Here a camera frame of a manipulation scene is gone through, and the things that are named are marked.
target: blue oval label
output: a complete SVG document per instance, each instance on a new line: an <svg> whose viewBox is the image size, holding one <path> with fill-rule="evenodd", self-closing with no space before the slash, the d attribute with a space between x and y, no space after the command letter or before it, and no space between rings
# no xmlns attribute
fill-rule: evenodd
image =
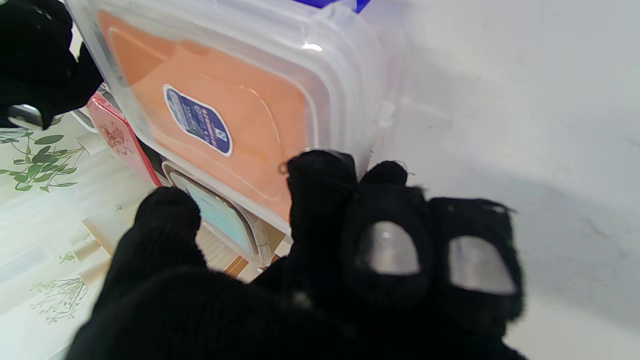
<svg viewBox="0 0 640 360"><path fill-rule="evenodd" d="M173 119L184 132L205 142L222 155L231 156L234 150L231 134L214 108L179 92L169 84L163 87L163 92Z"/></svg>

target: white wall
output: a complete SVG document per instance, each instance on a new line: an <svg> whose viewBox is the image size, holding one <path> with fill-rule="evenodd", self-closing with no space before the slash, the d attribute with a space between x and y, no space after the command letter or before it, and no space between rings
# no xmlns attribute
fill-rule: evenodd
<svg viewBox="0 0 640 360"><path fill-rule="evenodd" d="M510 341L532 358L640 357L638 13L624 0L423 0L401 21L414 48L378 156L405 161L432 196L518 211L531 304Z"/></svg>

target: stack of containers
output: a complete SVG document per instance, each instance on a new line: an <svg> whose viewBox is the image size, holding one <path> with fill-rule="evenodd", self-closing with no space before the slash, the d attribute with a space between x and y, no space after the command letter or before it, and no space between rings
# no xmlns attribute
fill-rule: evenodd
<svg viewBox="0 0 640 360"><path fill-rule="evenodd" d="M356 1L67 0L136 135L283 232L309 148L366 169L387 64Z"/></svg>

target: small container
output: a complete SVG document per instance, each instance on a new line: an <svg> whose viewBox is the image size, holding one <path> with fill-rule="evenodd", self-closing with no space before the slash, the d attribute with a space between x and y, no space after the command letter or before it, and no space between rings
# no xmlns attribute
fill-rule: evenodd
<svg viewBox="0 0 640 360"><path fill-rule="evenodd" d="M120 110L100 93L92 96L86 108L98 134L110 150L148 183L162 186L151 161L142 150L136 135Z"/></svg>
<svg viewBox="0 0 640 360"><path fill-rule="evenodd" d="M247 210L208 189L170 161L163 163L172 185L183 189L198 204L202 224L222 242L257 266L271 264L268 225Z"/></svg>
<svg viewBox="0 0 640 360"><path fill-rule="evenodd" d="M283 162L331 148L366 170L387 55L356 1L66 4L142 142L279 230Z"/></svg>

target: plastic container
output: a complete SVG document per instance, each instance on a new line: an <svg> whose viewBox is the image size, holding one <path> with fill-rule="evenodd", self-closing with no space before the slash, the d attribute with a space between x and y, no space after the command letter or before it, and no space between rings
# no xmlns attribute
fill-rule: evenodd
<svg viewBox="0 0 640 360"><path fill-rule="evenodd" d="M222 242L257 266L271 264L271 245L262 220L186 174L176 164L163 163L172 185L183 189L200 208L202 223Z"/></svg>
<svg viewBox="0 0 640 360"><path fill-rule="evenodd" d="M138 137L279 230L283 162L332 148L366 169L387 68L356 1L66 3Z"/></svg>

